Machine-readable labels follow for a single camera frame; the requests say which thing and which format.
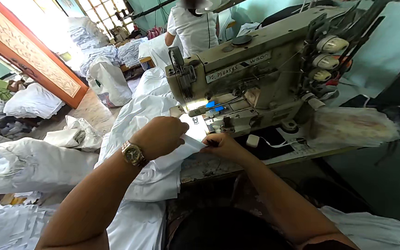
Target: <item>watch face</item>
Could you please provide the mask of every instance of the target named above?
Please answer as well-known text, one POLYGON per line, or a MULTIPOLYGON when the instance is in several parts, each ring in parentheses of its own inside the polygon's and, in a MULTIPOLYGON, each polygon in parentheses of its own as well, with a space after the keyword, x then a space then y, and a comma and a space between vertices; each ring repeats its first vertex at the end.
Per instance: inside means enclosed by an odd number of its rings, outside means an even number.
POLYGON ((140 158, 140 153, 135 148, 130 148, 125 151, 125 157, 128 162, 134 163, 140 158))

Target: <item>wooden door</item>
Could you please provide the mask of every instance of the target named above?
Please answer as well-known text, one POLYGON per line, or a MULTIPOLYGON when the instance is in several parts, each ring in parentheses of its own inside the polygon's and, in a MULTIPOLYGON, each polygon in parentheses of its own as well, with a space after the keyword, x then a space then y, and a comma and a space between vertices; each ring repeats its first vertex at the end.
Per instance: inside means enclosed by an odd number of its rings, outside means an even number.
POLYGON ((1 3, 0 54, 74 109, 86 94, 73 71, 1 3))

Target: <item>concrete floor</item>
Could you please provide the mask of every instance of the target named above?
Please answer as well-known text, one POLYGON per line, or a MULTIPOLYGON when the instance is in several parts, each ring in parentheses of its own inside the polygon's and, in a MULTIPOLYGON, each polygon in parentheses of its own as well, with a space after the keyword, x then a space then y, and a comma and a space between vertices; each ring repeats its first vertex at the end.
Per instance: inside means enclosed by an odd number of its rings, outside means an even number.
MULTIPOLYGON (((77 109, 72 109, 67 113, 75 118, 84 118, 90 125, 100 131, 103 135, 110 132, 121 107, 107 108, 101 103, 97 95, 89 89, 81 100, 77 109)), ((55 120, 44 120, 40 126, 35 128, 28 136, 42 140, 47 132, 62 130, 66 125, 64 114, 58 114, 55 120)))

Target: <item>white plug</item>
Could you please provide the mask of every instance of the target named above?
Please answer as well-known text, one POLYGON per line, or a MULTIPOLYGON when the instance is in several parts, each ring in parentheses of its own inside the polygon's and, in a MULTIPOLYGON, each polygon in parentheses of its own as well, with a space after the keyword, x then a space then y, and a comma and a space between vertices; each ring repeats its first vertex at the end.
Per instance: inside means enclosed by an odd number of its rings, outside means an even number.
POLYGON ((256 148, 259 145, 260 137, 257 135, 250 134, 246 140, 246 145, 252 148, 256 148))

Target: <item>hand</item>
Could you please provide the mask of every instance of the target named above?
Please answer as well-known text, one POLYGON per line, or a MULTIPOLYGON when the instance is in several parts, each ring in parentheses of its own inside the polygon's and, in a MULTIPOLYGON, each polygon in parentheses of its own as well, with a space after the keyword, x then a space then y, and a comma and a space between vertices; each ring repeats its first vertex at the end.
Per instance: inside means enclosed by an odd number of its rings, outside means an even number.
POLYGON ((138 130, 129 142, 139 146, 146 160, 152 161, 184 144, 180 137, 188 129, 189 125, 178 118, 158 116, 138 130))
POLYGON ((209 134, 203 139, 203 144, 208 145, 208 140, 213 140, 219 143, 218 147, 206 147, 200 150, 201 153, 212 153, 216 156, 226 158, 239 165, 245 164, 248 161, 257 159, 248 150, 242 147, 231 136, 225 133, 209 134))

